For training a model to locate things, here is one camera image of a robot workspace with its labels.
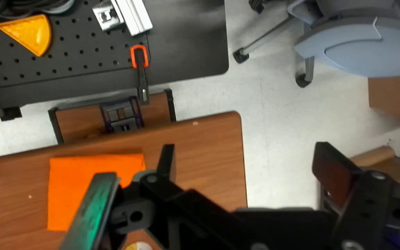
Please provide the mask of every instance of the gray floor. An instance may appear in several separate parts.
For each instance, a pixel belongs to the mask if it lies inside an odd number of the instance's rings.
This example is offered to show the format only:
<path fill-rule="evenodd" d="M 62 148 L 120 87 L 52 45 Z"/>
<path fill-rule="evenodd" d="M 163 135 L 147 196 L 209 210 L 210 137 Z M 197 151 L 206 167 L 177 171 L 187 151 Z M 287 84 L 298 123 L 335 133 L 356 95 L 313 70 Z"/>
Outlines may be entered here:
<path fill-rule="evenodd" d="M 284 19 L 273 5 L 262 16 L 247 2 L 226 0 L 229 52 Z M 313 144 L 327 141 L 347 156 L 380 145 L 400 155 L 400 121 L 367 108 L 366 80 L 317 65 L 313 84 L 294 84 L 291 52 L 297 24 L 224 76 L 152 88 L 170 88 L 179 120 L 235 110 L 241 116 L 249 206 L 313 206 Z M 23 119 L 0 124 L 0 156 L 55 145 L 45 112 L 60 102 L 22 109 Z"/>

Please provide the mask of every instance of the orange paper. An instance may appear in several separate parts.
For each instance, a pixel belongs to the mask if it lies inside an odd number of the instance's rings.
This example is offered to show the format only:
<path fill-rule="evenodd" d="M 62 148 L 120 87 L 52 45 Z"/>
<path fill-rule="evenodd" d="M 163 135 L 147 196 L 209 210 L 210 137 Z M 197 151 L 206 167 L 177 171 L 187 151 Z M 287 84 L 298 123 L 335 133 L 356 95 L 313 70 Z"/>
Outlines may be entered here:
<path fill-rule="evenodd" d="M 122 188 L 145 169 L 142 155 L 49 159 L 47 230 L 66 231 L 97 173 L 116 173 Z"/>

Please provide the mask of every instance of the wooden tabletop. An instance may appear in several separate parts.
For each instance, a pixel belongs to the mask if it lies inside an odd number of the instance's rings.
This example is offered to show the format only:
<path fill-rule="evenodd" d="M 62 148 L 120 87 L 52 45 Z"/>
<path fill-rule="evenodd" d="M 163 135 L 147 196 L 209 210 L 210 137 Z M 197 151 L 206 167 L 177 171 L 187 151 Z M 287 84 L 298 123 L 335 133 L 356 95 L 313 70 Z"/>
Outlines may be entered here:
<path fill-rule="evenodd" d="M 173 144 L 173 180 L 226 210 L 245 208 L 240 117 L 226 113 L 76 145 L 0 158 L 0 249 L 56 249 L 63 234 L 45 231 L 48 159 L 142 152 L 148 169 Z"/>

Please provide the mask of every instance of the metal rod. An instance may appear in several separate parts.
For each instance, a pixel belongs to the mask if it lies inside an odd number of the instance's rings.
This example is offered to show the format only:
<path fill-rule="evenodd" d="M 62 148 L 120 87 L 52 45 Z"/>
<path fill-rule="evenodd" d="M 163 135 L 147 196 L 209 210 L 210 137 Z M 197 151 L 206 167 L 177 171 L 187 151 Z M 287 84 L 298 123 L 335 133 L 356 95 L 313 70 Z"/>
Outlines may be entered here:
<path fill-rule="evenodd" d="M 313 78 L 313 58 L 305 59 L 305 81 L 312 83 Z"/>
<path fill-rule="evenodd" d="M 291 16 L 288 16 L 285 20 L 283 20 L 280 24 L 277 24 L 276 27 L 273 27 L 272 30 L 269 30 L 266 34 L 263 34 L 262 37 L 259 37 L 258 40 L 252 41 L 251 44 L 248 44 L 247 46 L 242 46 L 238 52 L 241 56 L 248 56 L 251 52 L 254 52 L 255 49 L 258 49 L 259 46 L 262 46 L 265 42 L 273 40 L 274 37 L 277 37 L 279 34 L 281 34 L 288 24 L 291 24 L 294 19 Z"/>

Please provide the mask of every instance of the gray office chair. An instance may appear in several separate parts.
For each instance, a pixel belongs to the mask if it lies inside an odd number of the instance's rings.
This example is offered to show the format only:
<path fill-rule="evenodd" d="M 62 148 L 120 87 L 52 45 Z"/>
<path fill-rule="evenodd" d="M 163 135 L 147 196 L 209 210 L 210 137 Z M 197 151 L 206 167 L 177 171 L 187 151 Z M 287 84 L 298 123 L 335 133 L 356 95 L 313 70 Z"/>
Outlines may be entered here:
<path fill-rule="evenodd" d="M 235 62 L 245 62 L 272 34 L 299 20 L 308 31 L 294 45 L 306 60 L 298 87 L 310 84 L 312 59 L 366 78 L 400 77 L 400 0 L 291 0 L 287 13 L 285 21 L 235 51 Z"/>

